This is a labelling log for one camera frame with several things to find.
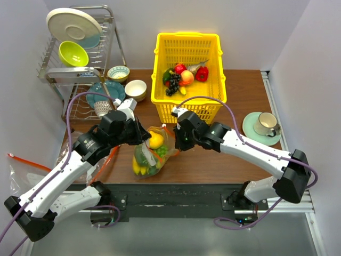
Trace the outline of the toy peach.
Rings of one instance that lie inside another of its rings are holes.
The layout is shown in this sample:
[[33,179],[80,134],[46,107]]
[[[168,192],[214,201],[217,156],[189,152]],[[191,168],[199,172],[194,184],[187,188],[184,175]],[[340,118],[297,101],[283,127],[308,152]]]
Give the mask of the toy peach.
[[180,82],[181,86],[190,85],[193,83],[193,81],[194,81],[194,75],[192,72],[190,72],[189,70],[185,70],[181,72],[181,82]]

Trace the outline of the large cream blue plate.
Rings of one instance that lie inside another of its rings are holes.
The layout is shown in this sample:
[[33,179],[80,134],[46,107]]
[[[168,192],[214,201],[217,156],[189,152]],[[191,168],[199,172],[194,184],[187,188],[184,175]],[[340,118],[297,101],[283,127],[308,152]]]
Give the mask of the large cream blue plate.
[[98,46],[103,34],[102,27],[92,16],[73,8],[51,10],[46,17],[46,24],[58,41],[72,41],[84,49]]

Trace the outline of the green toy grape bunch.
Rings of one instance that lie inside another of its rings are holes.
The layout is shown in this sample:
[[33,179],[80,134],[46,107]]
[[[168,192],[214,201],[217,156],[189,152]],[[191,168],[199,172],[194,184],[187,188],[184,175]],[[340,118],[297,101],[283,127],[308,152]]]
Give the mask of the green toy grape bunch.
[[165,157],[168,154],[169,150],[166,145],[162,145],[159,148],[155,149],[154,151],[159,157]]

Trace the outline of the yellow toy banana bunch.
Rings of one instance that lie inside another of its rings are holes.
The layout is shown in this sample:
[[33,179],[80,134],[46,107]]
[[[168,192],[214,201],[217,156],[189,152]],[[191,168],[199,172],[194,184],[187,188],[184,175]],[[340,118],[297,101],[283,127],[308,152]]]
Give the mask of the yellow toy banana bunch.
[[146,159],[137,159],[135,156],[133,157],[132,168],[137,176],[141,176],[143,178],[153,176],[159,172],[161,167],[162,165],[160,162],[151,166]]

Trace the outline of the cream enamel mug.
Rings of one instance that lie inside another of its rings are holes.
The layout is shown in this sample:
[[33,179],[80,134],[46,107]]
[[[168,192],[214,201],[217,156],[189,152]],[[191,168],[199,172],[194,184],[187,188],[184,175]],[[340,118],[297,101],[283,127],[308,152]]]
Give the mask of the cream enamel mug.
[[257,134],[270,138],[281,135],[281,126],[277,118],[271,113],[260,113],[253,129]]

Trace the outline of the lime green bowl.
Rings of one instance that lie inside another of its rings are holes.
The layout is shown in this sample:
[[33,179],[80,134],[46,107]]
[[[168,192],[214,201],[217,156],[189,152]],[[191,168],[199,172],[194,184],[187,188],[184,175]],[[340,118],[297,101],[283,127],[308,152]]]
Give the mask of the lime green bowl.
[[60,43],[58,56],[66,67],[85,67],[89,62],[87,52],[79,44],[72,41]]

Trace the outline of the grey toy fish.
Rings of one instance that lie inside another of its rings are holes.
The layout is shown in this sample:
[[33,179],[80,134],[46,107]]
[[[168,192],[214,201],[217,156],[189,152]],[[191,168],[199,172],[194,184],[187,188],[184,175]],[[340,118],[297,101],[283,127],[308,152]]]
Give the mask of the grey toy fish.
[[202,61],[200,63],[187,66],[186,68],[187,68],[188,71],[190,71],[190,72],[195,74],[200,67],[205,67],[205,64],[206,64],[207,61],[208,60],[205,60],[205,61]]

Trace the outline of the dark green toy pepper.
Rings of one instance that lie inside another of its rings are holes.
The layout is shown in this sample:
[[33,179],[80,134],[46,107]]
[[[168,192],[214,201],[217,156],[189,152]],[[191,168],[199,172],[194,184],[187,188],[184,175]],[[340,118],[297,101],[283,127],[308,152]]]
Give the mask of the dark green toy pepper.
[[162,81],[164,85],[166,85],[167,82],[173,79],[173,73],[174,73],[173,68],[169,68],[163,73]]

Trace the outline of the clear zip top bag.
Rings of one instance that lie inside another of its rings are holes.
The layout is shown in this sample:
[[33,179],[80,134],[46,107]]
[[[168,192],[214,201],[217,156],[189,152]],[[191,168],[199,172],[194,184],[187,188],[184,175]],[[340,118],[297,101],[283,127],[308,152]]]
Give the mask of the clear zip top bag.
[[[143,154],[145,155],[145,157],[147,158],[147,161],[149,162],[151,166],[154,166],[156,165],[157,162],[160,162],[162,165],[161,167],[162,169],[170,157],[173,157],[179,154],[179,150],[175,148],[175,135],[167,128],[166,124],[162,124],[160,127],[151,126],[147,129],[147,131],[149,133],[150,131],[154,131],[156,133],[161,134],[164,137],[163,145],[166,145],[168,147],[168,150],[169,150],[168,154],[165,157],[159,157],[154,151],[154,149],[149,148],[150,139],[148,139],[146,142],[140,145],[135,146],[135,148],[138,147],[139,149],[142,150]],[[151,177],[151,176],[147,176],[143,178],[141,176],[137,176],[136,174],[135,176],[140,179]]]

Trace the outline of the green toy bell pepper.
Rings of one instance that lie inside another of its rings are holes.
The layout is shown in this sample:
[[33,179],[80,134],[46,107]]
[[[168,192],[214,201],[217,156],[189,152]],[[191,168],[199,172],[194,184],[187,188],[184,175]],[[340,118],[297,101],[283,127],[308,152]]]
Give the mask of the green toy bell pepper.
[[136,147],[134,149],[134,156],[137,158],[137,159],[146,159],[147,158],[145,157],[145,155],[143,154],[142,150],[139,149],[138,147]]

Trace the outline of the white cream bowl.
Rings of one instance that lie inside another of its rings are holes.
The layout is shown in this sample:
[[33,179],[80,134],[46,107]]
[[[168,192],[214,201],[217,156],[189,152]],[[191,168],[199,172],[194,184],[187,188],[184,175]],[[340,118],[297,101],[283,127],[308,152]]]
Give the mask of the white cream bowl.
[[133,98],[137,102],[145,99],[147,94],[147,84],[142,80],[133,80],[126,84],[125,93],[128,98]]

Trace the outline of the clear bag red zipper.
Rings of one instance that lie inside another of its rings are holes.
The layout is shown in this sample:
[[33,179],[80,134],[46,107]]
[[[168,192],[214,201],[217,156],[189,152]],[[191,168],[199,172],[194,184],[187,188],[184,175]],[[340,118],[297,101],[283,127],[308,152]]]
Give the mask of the clear bag red zipper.
[[10,195],[21,196],[36,186],[49,172],[44,165],[7,153],[10,161]]

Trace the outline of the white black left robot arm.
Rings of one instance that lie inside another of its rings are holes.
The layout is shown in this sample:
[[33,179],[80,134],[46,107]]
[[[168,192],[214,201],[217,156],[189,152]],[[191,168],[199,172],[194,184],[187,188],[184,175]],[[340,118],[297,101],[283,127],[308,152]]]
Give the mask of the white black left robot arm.
[[100,181],[64,199],[59,196],[83,173],[96,167],[112,148],[140,145],[151,138],[134,117],[122,110],[104,115],[100,124],[78,137],[71,152],[34,188],[20,197],[10,196],[4,205],[27,237],[36,242],[62,219],[77,211],[109,206],[111,192]]

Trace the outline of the yellow toy pear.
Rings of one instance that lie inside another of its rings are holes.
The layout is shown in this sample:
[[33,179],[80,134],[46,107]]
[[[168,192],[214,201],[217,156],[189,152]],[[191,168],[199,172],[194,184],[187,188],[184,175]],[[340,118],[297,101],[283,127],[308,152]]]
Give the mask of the yellow toy pear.
[[149,148],[151,149],[160,148],[164,143],[164,137],[161,134],[156,133],[154,131],[150,131],[150,134],[151,138],[149,140]]

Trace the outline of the yellow plastic basket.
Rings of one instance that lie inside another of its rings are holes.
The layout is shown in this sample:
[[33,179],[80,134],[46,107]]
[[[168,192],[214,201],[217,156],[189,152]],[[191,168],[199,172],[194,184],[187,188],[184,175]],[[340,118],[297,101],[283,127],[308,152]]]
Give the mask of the yellow plastic basket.
[[[154,54],[151,102],[156,106],[160,121],[175,123],[176,119],[171,112],[175,106],[182,105],[197,113],[207,123],[211,123],[221,107],[220,103],[227,101],[219,36],[183,31],[160,33]],[[208,79],[184,86],[186,94],[175,92],[172,96],[167,96],[163,74],[178,63],[190,66],[200,62],[205,62]]]

